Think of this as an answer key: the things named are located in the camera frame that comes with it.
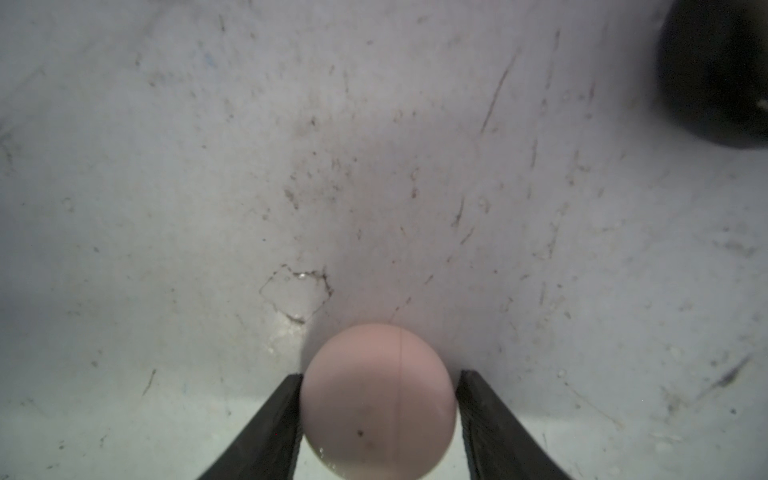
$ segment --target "ping pong ball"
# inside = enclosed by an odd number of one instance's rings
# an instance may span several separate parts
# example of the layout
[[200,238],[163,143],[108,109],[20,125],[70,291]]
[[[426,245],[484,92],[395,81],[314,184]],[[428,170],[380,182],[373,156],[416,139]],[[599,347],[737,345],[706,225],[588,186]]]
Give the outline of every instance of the ping pong ball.
[[456,398],[424,340],[369,324],[342,331],[312,359],[300,411],[308,443],[341,478],[416,480],[451,442]]

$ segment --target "scratch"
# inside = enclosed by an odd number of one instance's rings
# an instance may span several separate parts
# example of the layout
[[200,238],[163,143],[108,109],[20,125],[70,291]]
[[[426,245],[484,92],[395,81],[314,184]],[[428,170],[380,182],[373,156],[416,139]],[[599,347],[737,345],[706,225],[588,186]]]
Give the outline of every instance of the scratch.
[[582,394],[580,394],[579,392],[577,392],[572,386],[568,385],[567,383],[565,384],[565,386],[567,386],[568,389],[571,390],[571,392],[573,392],[573,394],[576,395],[578,398],[580,398],[584,403],[586,403],[587,405],[592,407],[595,410],[595,412],[599,413],[600,415],[602,415],[606,419],[611,420],[614,423],[614,425],[616,425],[617,429],[622,430],[624,428],[624,423],[619,422],[618,420],[616,420],[612,416],[608,415],[606,412],[603,412],[602,410],[600,410],[597,406],[595,406],[594,403],[590,402],[587,397],[585,397]]
[[6,96],[3,97],[3,99],[0,100],[0,103],[4,104],[9,99],[13,98],[19,90],[23,89],[24,87],[32,83],[32,81],[39,75],[45,76],[44,65],[40,65],[34,71],[32,71],[31,74],[27,75],[19,83],[17,83],[16,86],[14,86],[13,89],[11,90],[11,93],[7,94]]
[[536,166],[536,158],[538,158],[538,137],[533,139],[533,147],[531,147],[531,170]]
[[552,227],[552,241],[547,243],[547,253],[549,255],[549,260],[552,259],[552,254],[554,253],[554,245],[558,242],[558,232],[560,231],[560,224],[558,223],[555,225],[554,223],[550,223],[550,226]]
[[554,56],[550,59],[549,66],[547,66],[547,81],[544,85],[545,90],[549,90],[552,86],[552,77],[554,77]]
[[725,372],[723,376],[720,377],[715,383],[708,386],[702,393],[699,394],[698,397],[696,397],[696,401],[698,402],[701,400],[706,394],[712,392],[715,389],[724,389],[727,386],[729,386],[731,383],[736,381],[736,378],[741,373],[741,370],[744,368],[744,366],[750,362],[752,359],[752,354],[747,354],[744,358],[741,359],[741,361],[734,366],[732,369]]
[[558,48],[560,48],[560,28],[554,33],[554,49],[552,51],[555,52]]
[[513,302],[514,300],[512,299],[512,297],[508,296],[507,302],[502,304],[502,307],[500,309],[501,313],[507,313],[509,311],[509,307],[513,304]]
[[608,26],[610,22],[608,19],[605,19],[605,23],[603,24],[603,29],[600,32],[600,41],[598,41],[598,46],[603,46],[608,41]]
[[232,416],[232,410],[230,410],[229,399],[227,398],[227,386],[224,385],[224,373],[221,369],[221,365],[219,365],[219,383],[221,383],[221,392],[223,393],[223,397],[224,397],[224,411],[227,414],[227,416]]
[[458,206],[458,213],[456,214],[456,218],[453,220],[453,223],[451,223],[451,227],[453,228],[457,228],[458,223],[462,221],[462,215],[464,214],[464,200],[466,199],[464,196],[462,196],[462,203]]
[[43,417],[45,417],[45,418],[47,418],[47,417],[48,417],[48,416],[45,414],[45,412],[43,412],[43,411],[42,411],[42,409],[41,409],[40,407],[38,407],[38,404],[37,404],[37,403],[35,403],[34,399],[32,399],[32,398],[27,398],[27,399],[26,399],[24,402],[22,402],[22,406],[26,406],[26,405],[30,405],[30,406],[31,406],[33,409],[37,410],[37,412],[38,412],[38,413],[39,413],[41,416],[43,416]]
[[152,373],[149,375],[149,382],[147,382],[147,386],[144,387],[144,391],[141,393],[141,396],[147,395],[149,388],[152,387],[152,380],[154,380],[155,373],[157,373],[157,369],[152,369]]
[[552,48],[552,56],[549,58],[549,66],[547,66],[547,82],[544,86],[545,90],[549,90],[552,86],[552,76],[554,75],[554,54],[557,53],[560,48],[560,28],[554,33],[554,47]]
[[472,236],[472,234],[473,234],[474,232],[475,232],[475,228],[474,228],[474,227],[472,227],[472,228],[469,230],[469,233],[467,233],[467,236],[466,236],[466,237],[464,237],[464,239],[462,240],[462,242],[461,242],[459,245],[464,245],[465,243],[467,243],[467,240],[469,240],[469,237],[471,237],[471,236]]
[[491,120],[491,115],[493,114],[493,107],[496,106],[496,101],[498,100],[498,94],[502,91],[502,85],[504,84],[504,80],[507,79],[507,75],[509,75],[509,71],[512,69],[512,67],[515,66],[515,62],[518,60],[518,56],[522,52],[522,47],[518,47],[517,50],[515,50],[515,54],[512,55],[512,59],[509,61],[509,64],[507,65],[507,68],[504,70],[504,73],[502,74],[502,77],[498,79],[498,85],[496,86],[496,91],[493,94],[493,99],[491,99],[491,104],[488,106],[488,113],[485,114],[485,120],[482,122],[482,127],[480,128],[480,135],[483,135],[483,132],[485,132],[485,127],[488,126],[488,121]]

